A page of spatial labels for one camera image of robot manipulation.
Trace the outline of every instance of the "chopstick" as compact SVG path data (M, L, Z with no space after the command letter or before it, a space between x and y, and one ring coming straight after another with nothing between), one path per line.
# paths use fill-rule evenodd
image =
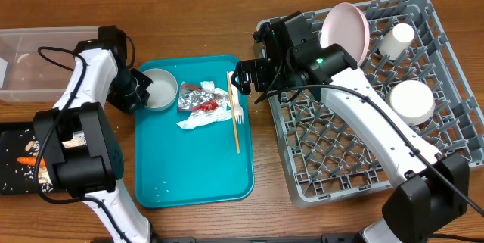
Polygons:
M232 87L230 85L230 76L228 75L228 72L227 72L227 84L228 84L228 96L230 97L230 109L232 110L232 122L234 122L235 144L237 146L237 154L240 154L239 135L237 134L237 124L235 123L235 115L234 115L234 99L232 98Z

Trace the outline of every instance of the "food wrapper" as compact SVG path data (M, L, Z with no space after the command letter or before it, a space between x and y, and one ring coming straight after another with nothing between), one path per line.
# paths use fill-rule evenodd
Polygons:
M182 129L194 129L209 123L232 118L227 110L230 98L226 91L215 88L213 81L203 81L200 86L183 82L178 98L178 111L191 111L190 117L178 122Z

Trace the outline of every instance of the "dish rack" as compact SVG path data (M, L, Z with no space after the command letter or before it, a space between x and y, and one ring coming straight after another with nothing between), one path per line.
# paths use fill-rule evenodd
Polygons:
M373 0L355 4L368 20L371 40L361 68L385 99L408 79L430 87L436 102L432 118L412 129L442 153L460 153L471 168L484 164L483 115L455 57L430 0ZM304 13L318 35L330 8ZM281 17L263 20L274 22ZM395 61L377 52L385 34L398 23L416 36ZM264 56L263 45L254 46ZM288 92L282 99L291 98ZM299 208L391 188L383 168L353 130L332 110L304 91L280 104L269 99L286 184Z

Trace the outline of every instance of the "clear plastic bin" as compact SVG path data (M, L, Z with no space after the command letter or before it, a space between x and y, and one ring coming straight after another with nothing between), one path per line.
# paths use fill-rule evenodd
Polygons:
M53 46L73 50L79 41L97 37L97 27L0 30L0 101L58 100L72 73L48 63L40 57L37 49ZM45 55L60 64L74 67L74 59L69 54L45 51Z

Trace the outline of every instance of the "small bowl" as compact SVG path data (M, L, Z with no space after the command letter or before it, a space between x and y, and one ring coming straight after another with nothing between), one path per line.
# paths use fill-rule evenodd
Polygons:
M162 111L171 106L175 102L178 92L178 83L175 77L162 69L149 69L143 73L153 80L153 83L147 88L150 97L146 108L152 111Z

